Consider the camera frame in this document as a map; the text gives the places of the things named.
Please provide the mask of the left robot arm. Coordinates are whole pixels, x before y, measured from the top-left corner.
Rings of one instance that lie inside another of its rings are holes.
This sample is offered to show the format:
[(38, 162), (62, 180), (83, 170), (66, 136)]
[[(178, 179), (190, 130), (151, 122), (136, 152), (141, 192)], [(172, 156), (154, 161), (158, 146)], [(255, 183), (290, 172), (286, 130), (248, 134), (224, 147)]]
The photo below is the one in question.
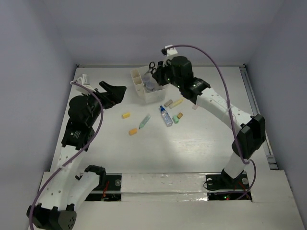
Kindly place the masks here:
[(107, 186), (104, 167), (89, 165), (80, 177), (77, 171), (103, 122), (104, 110), (122, 102), (127, 88), (105, 81), (99, 92), (87, 83), (72, 81), (81, 95), (69, 101), (68, 122), (61, 141), (57, 167), (40, 187), (27, 210), (32, 230), (71, 230), (77, 209), (94, 189)]

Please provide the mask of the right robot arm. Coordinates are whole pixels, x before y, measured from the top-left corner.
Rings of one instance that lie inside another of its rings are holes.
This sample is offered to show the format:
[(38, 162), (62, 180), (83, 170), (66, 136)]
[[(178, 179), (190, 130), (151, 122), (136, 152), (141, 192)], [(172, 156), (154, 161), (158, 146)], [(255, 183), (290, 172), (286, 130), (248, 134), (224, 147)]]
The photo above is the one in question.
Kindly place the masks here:
[(158, 85), (177, 87), (184, 98), (207, 110), (232, 130), (235, 138), (233, 153), (220, 178), (209, 186), (219, 190), (222, 188), (219, 183), (227, 188), (236, 185), (246, 162), (266, 140), (264, 117), (250, 115), (231, 105), (209, 83), (194, 76), (191, 62), (184, 56), (160, 61), (157, 66), (151, 64), (150, 73)]

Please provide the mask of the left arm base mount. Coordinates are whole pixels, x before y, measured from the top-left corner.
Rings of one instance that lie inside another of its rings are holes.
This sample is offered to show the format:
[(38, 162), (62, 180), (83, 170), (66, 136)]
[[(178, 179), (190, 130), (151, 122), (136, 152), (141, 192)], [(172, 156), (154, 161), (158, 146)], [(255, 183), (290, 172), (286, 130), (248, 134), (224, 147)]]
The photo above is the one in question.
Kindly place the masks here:
[(85, 201), (121, 201), (122, 174), (108, 174), (104, 167), (96, 165), (89, 165), (84, 172), (99, 175), (98, 186), (90, 192)]

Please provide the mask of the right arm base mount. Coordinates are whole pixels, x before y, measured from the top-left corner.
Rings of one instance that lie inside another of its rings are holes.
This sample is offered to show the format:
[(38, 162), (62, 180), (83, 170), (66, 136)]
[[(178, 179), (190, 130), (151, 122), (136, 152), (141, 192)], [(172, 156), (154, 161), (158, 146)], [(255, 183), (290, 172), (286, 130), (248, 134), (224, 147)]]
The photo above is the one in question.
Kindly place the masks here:
[(249, 200), (252, 201), (249, 180), (245, 171), (235, 179), (222, 170), (221, 173), (207, 174), (203, 187), (209, 201)]

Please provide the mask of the clear blue spray bottle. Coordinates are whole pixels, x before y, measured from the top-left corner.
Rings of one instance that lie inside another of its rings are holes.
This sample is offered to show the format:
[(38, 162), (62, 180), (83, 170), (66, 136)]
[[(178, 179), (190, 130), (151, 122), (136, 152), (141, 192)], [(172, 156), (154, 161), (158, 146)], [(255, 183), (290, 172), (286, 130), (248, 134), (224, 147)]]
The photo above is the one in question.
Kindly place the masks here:
[(168, 112), (166, 111), (166, 109), (163, 106), (160, 106), (160, 112), (161, 112), (161, 116), (166, 124), (167, 127), (172, 126), (173, 121), (170, 117), (170, 115), (168, 114)]

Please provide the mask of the black handled scissors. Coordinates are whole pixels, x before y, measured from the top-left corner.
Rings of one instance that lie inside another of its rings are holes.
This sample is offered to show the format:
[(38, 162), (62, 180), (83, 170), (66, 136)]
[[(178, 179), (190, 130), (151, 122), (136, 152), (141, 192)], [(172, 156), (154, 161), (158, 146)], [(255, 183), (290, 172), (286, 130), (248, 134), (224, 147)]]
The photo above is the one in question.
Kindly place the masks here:
[(145, 72), (144, 75), (147, 75), (147, 74), (154, 74), (156, 72), (157, 68), (156, 68), (156, 63), (155, 62), (150, 62), (149, 65), (148, 65), (148, 70)]

